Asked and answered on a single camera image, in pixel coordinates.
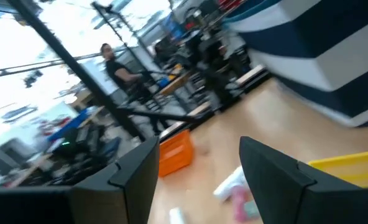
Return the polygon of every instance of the orange plastic crate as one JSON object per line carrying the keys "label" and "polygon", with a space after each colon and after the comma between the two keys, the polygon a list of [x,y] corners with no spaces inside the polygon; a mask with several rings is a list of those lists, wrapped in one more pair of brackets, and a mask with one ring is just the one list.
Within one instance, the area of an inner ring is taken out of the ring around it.
{"label": "orange plastic crate", "polygon": [[161,143],[159,157],[159,177],[175,172],[192,162],[194,147],[190,131],[184,130]]}

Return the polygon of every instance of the blue and white striped wall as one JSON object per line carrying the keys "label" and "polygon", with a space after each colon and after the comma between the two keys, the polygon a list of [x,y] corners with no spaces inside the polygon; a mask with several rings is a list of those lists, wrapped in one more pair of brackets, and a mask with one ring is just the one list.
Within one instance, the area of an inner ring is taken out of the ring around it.
{"label": "blue and white striped wall", "polygon": [[247,0],[226,23],[312,107],[368,124],[368,0]]}

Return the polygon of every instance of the blue object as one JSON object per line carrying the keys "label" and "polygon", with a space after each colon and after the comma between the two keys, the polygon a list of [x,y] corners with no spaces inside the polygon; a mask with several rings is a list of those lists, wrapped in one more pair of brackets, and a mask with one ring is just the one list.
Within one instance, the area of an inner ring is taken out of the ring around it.
{"label": "blue object", "polygon": [[163,88],[165,86],[167,86],[169,84],[169,79],[168,78],[162,78],[161,80],[159,80],[158,85]]}
{"label": "blue object", "polygon": [[84,122],[87,118],[89,117],[89,115],[87,114],[87,109],[84,109],[82,111],[80,111],[80,114],[76,117],[73,118],[70,122],[68,122],[63,128],[61,128],[59,131],[57,131],[56,133],[52,134],[51,136],[49,136],[47,138],[47,140],[49,140],[50,142],[55,141],[57,139],[60,139],[63,137],[63,135],[71,128],[77,128],[80,126],[80,124],[82,122]]}
{"label": "blue object", "polygon": [[178,22],[174,21],[171,13],[166,17],[162,24],[175,40],[180,40],[185,34],[185,30]]}

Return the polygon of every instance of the plastic bottle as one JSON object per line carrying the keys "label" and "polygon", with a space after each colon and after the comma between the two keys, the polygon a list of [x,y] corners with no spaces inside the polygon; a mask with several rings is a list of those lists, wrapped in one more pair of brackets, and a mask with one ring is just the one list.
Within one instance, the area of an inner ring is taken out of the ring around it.
{"label": "plastic bottle", "polygon": [[249,219],[245,210],[248,190],[242,185],[236,185],[232,187],[231,191],[232,204],[234,205],[234,219],[238,222],[245,222]]}
{"label": "plastic bottle", "polygon": [[228,178],[225,179],[223,183],[216,188],[216,190],[214,190],[213,195],[223,202],[231,196],[232,187],[236,185],[243,185],[249,189],[242,166],[239,166],[230,176],[228,176]]}

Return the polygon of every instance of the yellow object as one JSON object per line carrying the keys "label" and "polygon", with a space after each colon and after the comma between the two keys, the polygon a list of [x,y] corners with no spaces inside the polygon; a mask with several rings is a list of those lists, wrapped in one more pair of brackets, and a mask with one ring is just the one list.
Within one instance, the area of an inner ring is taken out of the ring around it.
{"label": "yellow object", "polygon": [[26,21],[18,21],[18,23],[22,26],[26,26],[27,25],[27,22]]}
{"label": "yellow object", "polygon": [[310,166],[360,187],[368,187],[368,152],[311,161]]}
{"label": "yellow object", "polygon": [[176,64],[176,65],[174,66],[174,68],[175,68],[175,69],[182,69],[183,67],[182,67],[182,65],[181,65],[181,64],[179,64],[179,63],[178,63],[178,64]]}

